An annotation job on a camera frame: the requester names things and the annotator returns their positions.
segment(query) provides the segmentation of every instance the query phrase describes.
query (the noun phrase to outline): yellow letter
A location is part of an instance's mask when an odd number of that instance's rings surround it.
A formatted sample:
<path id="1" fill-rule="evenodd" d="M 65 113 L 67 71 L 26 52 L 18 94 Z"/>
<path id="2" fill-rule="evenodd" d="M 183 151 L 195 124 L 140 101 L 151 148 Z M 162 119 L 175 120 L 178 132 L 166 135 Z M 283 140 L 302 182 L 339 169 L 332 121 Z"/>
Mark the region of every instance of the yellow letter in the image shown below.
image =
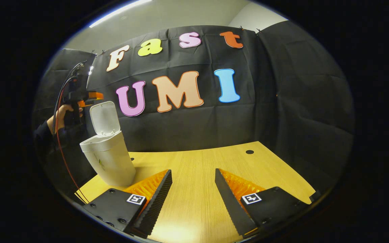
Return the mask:
<path id="1" fill-rule="evenodd" d="M 109 62 L 108 68 L 106 69 L 106 72 L 116 69 L 118 67 L 119 63 L 117 62 L 117 60 L 122 60 L 122 57 L 124 57 L 124 51 L 128 51 L 128 48 L 130 48 L 130 46 L 127 45 L 117 49 L 116 51 L 111 52 L 111 60 Z"/>
<path id="2" fill-rule="evenodd" d="M 161 43 L 162 41 L 160 39 L 147 40 L 140 45 L 142 48 L 139 49 L 137 54 L 141 57 L 149 54 L 157 54 L 163 50 L 163 48 L 160 46 Z"/>
<path id="3" fill-rule="evenodd" d="M 178 87 L 166 77 L 161 76 L 153 79 L 153 84 L 157 86 L 160 105 L 157 107 L 158 112 L 168 112 L 172 106 L 167 103 L 167 98 L 173 103 L 176 108 L 181 106 L 183 95 L 185 95 L 185 107 L 201 106 L 204 100 L 199 96 L 197 77 L 199 73 L 196 71 L 188 71 L 181 75 Z"/>

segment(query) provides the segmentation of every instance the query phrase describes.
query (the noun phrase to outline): black fabric backdrop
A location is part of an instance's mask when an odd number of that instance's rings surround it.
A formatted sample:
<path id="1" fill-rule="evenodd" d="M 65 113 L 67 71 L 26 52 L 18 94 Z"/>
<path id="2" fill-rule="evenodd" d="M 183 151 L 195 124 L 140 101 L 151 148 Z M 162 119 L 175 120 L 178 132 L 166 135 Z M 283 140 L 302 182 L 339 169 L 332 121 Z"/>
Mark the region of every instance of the black fabric backdrop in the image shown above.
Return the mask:
<path id="1" fill-rule="evenodd" d="M 221 32 L 238 34 L 241 49 L 225 43 Z M 181 48 L 179 35 L 197 32 L 202 43 Z M 141 43 L 159 38 L 163 50 L 140 57 Z M 110 52 L 129 45 L 119 66 L 106 72 Z M 36 124 L 48 116 L 67 70 L 90 53 L 63 50 L 42 81 L 36 106 Z M 225 26 L 186 26 L 149 33 L 128 40 L 99 54 L 88 80 L 88 90 L 113 101 L 129 151 L 185 151 L 260 141 L 295 169 L 316 190 L 324 192 L 341 172 L 352 147 L 354 114 L 352 96 L 338 65 L 310 35 L 290 21 L 277 23 L 258 34 Z M 231 68 L 239 101 L 221 103 L 221 87 L 213 72 Z M 159 100 L 154 78 L 167 76 L 176 86 L 187 71 L 197 78 L 202 106 L 157 112 Z M 126 117 L 119 109 L 116 89 L 128 86 L 128 101 L 137 105 L 131 85 L 145 81 L 145 110 Z M 89 107 L 85 108 L 86 129 L 67 136 L 64 148 L 69 167 L 81 186 L 96 174 L 82 154 L 79 143 L 95 134 Z M 75 187 L 58 154 L 49 157 L 45 169 L 53 182 L 71 197 Z"/>

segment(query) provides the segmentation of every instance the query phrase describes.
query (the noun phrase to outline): trash can lid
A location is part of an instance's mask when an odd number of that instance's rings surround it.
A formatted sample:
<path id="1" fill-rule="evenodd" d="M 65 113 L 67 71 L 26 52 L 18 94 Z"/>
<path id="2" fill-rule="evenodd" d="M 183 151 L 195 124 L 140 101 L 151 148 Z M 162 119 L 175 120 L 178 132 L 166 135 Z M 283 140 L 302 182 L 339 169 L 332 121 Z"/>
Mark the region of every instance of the trash can lid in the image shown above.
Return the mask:
<path id="1" fill-rule="evenodd" d="M 112 101 L 91 106 L 89 115 L 91 116 L 94 130 L 99 136 L 116 134 L 121 129 L 116 107 Z"/>

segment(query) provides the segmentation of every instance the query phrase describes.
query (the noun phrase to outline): ceiling light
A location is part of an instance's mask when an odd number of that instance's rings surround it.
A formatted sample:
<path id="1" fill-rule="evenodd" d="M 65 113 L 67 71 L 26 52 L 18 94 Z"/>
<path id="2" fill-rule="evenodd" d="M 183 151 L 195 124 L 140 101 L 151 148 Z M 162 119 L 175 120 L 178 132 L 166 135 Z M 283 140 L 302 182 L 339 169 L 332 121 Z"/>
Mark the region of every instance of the ceiling light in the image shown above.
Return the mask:
<path id="1" fill-rule="evenodd" d="M 127 9 L 131 9 L 131 8 L 133 8 L 133 7 L 136 7 L 136 6 L 138 6 L 138 5 L 141 5 L 142 3 L 147 3 L 147 2 L 150 2 L 150 1 L 152 1 L 152 0 L 139 0 L 139 1 L 136 1 L 136 2 L 133 2 L 133 3 L 130 3 L 130 4 L 128 4 L 128 5 L 125 5 L 125 6 L 123 6 L 122 8 L 117 9 L 117 10 L 113 11 L 112 13 L 110 13 L 110 14 L 104 16 L 104 17 L 101 18 L 100 20 L 97 20 L 96 22 L 94 22 L 93 24 L 91 24 L 89 27 L 92 28 L 92 27 L 96 26 L 97 24 L 99 24 L 99 23 L 101 23 L 101 22 L 103 22 L 103 21 L 105 21 L 105 20 L 108 20 L 108 19 L 111 18 L 112 16 L 115 16 L 115 15 L 117 15 L 117 14 L 123 12 L 123 11 L 126 11 Z"/>

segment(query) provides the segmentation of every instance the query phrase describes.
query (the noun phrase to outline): foam letter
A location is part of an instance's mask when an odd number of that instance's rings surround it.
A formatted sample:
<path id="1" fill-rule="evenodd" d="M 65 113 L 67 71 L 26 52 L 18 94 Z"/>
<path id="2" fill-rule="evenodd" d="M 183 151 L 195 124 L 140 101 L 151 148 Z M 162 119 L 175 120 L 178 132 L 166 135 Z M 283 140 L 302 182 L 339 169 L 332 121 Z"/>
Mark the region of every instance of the foam letter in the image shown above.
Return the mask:
<path id="1" fill-rule="evenodd" d="M 196 71 L 188 71 L 181 75 L 178 87 L 175 86 L 167 76 L 161 76 L 153 79 L 153 84 L 157 86 L 160 105 L 157 107 L 158 112 L 168 112 L 172 106 L 168 104 L 167 98 L 178 109 L 181 106 L 182 97 L 185 95 L 185 107 L 201 106 L 204 100 L 199 96 Z"/>
<path id="2" fill-rule="evenodd" d="M 123 86 L 116 90 L 116 93 L 118 94 L 118 98 L 119 98 L 119 106 L 124 115 L 136 116 L 136 115 L 140 115 L 144 111 L 145 109 L 144 86 L 145 86 L 145 81 L 139 81 L 132 85 L 133 89 L 136 90 L 136 97 L 137 97 L 137 106 L 134 108 L 131 108 L 128 105 L 128 97 L 127 97 L 128 86 Z"/>
<path id="3" fill-rule="evenodd" d="M 188 48 L 193 46 L 199 46 L 201 44 L 201 39 L 197 38 L 199 36 L 196 32 L 185 33 L 179 36 L 179 46 L 182 48 Z"/>
<path id="4" fill-rule="evenodd" d="M 142 43 L 140 46 L 142 47 L 139 49 L 139 52 L 137 53 L 139 56 L 147 56 L 149 54 L 157 54 L 163 50 L 161 48 L 162 41 L 160 39 L 151 39 L 147 40 L 146 42 Z"/>
<path id="5" fill-rule="evenodd" d="M 122 60 L 122 57 L 124 57 L 124 52 L 128 51 L 128 48 L 130 48 L 130 46 L 127 45 L 117 49 L 116 51 L 111 52 L 111 60 L 109 62 L 108 68 L 106 69 L 106 72 L 116 69 L 118 67 L 119 63 L 117 62 L 117 60 Z"/>
<path id="6" fill-rule="evenodd" d="M 241 98 L 235 91 L 235 85 L 233 83 L 233 69 L 218 69 L 214 71 L 214 75 L 219 77 L 220 86 L 222 89 L 222 95 L 219 97 L 219 101 L 222 103 L 231 103 L 239 101 Z"/>
<path id="7" fill-rule="evenodd" d="M 224 36 L 226 44 L 233 48 L 242 48 L 244 45 L 242 43 L 236 42 L 236 38 L 239 39 L 239 35 L 233 34 L 231 31 L 220 33 L 221 36 Z"/>

